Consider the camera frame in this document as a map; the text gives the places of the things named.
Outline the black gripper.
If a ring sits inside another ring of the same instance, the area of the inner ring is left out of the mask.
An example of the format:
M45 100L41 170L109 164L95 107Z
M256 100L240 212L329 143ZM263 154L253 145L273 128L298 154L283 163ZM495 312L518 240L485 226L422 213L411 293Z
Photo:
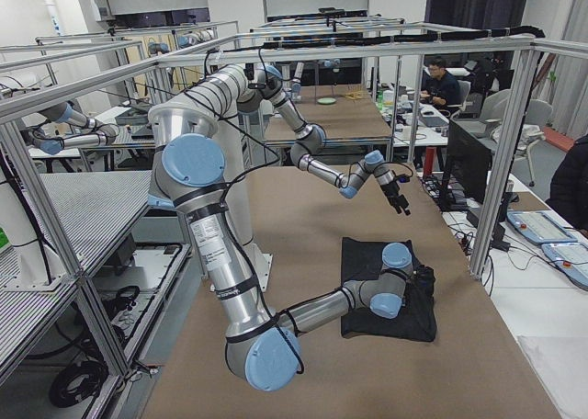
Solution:
M410 204L407 198L401 193L399 184L408 183L410 177L406 174L396 175L392 172L386 172L379 176L379 186L390 205L398 214L402 211L405 215L410 215Z
M435 273L430 266L420 265L407 282L406 305L434 304Z

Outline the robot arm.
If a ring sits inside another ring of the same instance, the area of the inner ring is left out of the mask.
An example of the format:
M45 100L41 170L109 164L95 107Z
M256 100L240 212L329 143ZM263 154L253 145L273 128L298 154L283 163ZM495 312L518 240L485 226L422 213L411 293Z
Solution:
M409 202L400 191L400 177L390 170L380 151L368 153L346 173L317 160L316 155L326 141L325 130L302 116L284 90L281 72L275 67L230 64L207 75L183 95L193 103L194 109L214 121L228 121L232 107L244 114L256 110L264 100L270 102L296 137L290 157L299 170L338 188L345 198L353 198L373 176L396 212L410 213Z
M341 319L345 333L430 342L437 325L433 270L410 242L344 239L340 284L282 311L265 301L258 273L232 229L224 199L225 155L217 116L167 102L150 110L158 153L150 201L184 214L215 294L228 318L225 361L260 391L277 391L304 370L300 337Z

